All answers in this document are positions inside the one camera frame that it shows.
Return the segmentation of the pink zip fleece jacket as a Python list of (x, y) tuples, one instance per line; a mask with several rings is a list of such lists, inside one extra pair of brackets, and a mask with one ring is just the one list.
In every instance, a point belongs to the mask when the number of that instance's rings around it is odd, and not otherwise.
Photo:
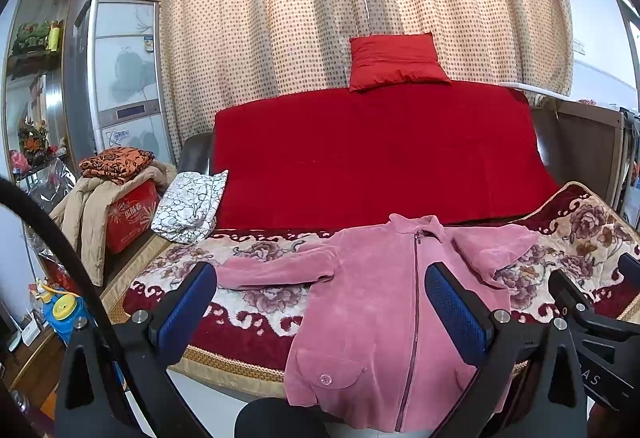
[(455, 228), (393, 215), (268, 262), (230, 258), (217, 280), (308, 286), (283, 378), (293, 406), (319, 406), (355, 428), (420, 432), (437, 427), (473, 375), (425, 295), (426, 269), (441, 262), (488, 308), (509, 309), (495, 274), (537, 241), (518, 224)]

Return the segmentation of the blue yellow toy container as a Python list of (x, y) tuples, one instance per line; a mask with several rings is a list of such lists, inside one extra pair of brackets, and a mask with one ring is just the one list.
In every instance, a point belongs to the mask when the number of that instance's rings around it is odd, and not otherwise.
[(44, 283), (37, 285), (38, 298), (42, 302), (42, 313), (65, 346), (75, 327), (75, 322), (83, 317), (92, 323), (93, 318), (86, 307), (85, 300), (70, 291), (55, 291)]

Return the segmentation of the brown wooden side cabinet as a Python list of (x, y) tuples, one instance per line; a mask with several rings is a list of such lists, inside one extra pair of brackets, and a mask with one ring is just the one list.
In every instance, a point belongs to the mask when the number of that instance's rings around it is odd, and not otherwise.
[(532, 116), (538, 152), (555, 182), (580, 182), (615, 207), (623, 193), (632, 149), (625, 113), (545, 98), (532, 109)]

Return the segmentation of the floral red cream blanket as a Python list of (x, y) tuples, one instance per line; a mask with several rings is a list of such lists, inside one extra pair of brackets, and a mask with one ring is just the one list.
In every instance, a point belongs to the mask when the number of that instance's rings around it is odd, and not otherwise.
[[(638, 321), (638, 287), (623, 277), (617, 262), (625, 253), (639, 255), (639, 236), (596, 193), (568, 182), (518, 222), (537, 233), (537, 245), (498, 279), (509, 288), (521, 321), (546, 322), (555, 314), (547, 281), (557, 268), (588, 294), (600, 314)], [(199, 261), (220, 265), (233, 256), (270, 261), (330, 235), (222, 230), (191, 245), (154, 235), (107, 286), (103, 306), (112, 322), (122, 323), (134, 311), (155, 307)], [(303, 286), (217, 291), (176, 371), (240, 396), (282, 397), (286, 355), (307, 297)]]

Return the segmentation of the red cardboard gift box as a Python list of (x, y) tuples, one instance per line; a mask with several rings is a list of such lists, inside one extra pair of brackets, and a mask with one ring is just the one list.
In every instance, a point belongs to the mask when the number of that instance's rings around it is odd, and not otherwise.
[(106, 247), (112, 254), (121, 253), (151, 226), (159, 200), (155, 183), (148, 180), (110, 206)]

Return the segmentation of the red sofa cover cloth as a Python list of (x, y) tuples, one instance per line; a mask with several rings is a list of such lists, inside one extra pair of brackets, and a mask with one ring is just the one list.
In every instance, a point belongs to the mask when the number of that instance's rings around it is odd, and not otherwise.
[(215, 118), (222, 229), (341, 230), (393, 213), (444, 224), (527, 215), (558, 187), (520, 92), (453, 81), (309, 91)]

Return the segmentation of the beige coat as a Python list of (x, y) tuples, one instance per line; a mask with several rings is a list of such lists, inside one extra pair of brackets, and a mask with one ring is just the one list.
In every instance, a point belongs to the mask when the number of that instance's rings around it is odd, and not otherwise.
[(174, 165), (152, 161), (124, 184), (82, 177), (50, 212), (51, 219), (79, 254), (94, 286), (103, 285), (108, 207), (146, 181), (153, 182), (157, 190), (166, 190), (176, 176)]

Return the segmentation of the white black patterned cloth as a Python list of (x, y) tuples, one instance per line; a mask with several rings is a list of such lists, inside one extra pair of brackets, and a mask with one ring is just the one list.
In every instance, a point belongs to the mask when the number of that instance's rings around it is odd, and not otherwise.
[(151, 230), (169, 242), (195, 244), (206, 239), (216, 225), (228, 170), (213, 176), (179, 172), (158, 203)]

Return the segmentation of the orange black folded cloth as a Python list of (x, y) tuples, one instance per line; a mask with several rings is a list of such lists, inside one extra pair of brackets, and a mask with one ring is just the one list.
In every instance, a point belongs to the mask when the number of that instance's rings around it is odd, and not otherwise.
[(99, 178), (124, 184), (154, 161), (154, 154), (137, 147), (116, 146), (83, 159), (79, 168), (85, 178)]

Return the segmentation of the wooden display cabinet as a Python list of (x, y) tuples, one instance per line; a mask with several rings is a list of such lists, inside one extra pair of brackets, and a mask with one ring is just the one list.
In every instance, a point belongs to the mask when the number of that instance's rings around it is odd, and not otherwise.
[(9, 176), (24, 184), (70, 161), (64, 106), (65, 41), (72, 0), (15, 0), (1, 54), (1, 146)]

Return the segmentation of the red square pillow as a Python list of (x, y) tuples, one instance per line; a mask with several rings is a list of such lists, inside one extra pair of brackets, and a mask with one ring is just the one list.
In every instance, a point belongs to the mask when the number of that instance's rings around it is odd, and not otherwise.
[(371, 34), (349, 40), (349, 90), (368, 91), (401, 83), (450, 83), (439, 64), (433, 35)]

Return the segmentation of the silver white refrigerator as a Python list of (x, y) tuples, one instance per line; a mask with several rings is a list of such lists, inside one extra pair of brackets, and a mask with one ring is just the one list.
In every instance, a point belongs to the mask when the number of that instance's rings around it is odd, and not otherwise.
[(88, 0), (74, 23), (65, 114), (76, 161), (113, 147), (175, 160), (160, 77), (160, 4)]

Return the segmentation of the cream dotted curtain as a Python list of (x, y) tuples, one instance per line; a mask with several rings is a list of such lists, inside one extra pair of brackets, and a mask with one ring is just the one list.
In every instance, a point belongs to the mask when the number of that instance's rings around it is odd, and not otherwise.
[(227, 107), (346, 86), (349, 42), (369, 34), (432, 34), (457, 80), (572, 87), (570, 0), (155, 1), (175, 150)]

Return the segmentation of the dark sofa frame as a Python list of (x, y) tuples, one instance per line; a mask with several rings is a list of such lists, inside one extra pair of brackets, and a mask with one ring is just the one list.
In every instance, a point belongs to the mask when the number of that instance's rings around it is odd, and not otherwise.
[(211, 176), (214, 165), (215, 132), (192, 135), (184, 142), (178, 162), (178, 171), (193, 171)]

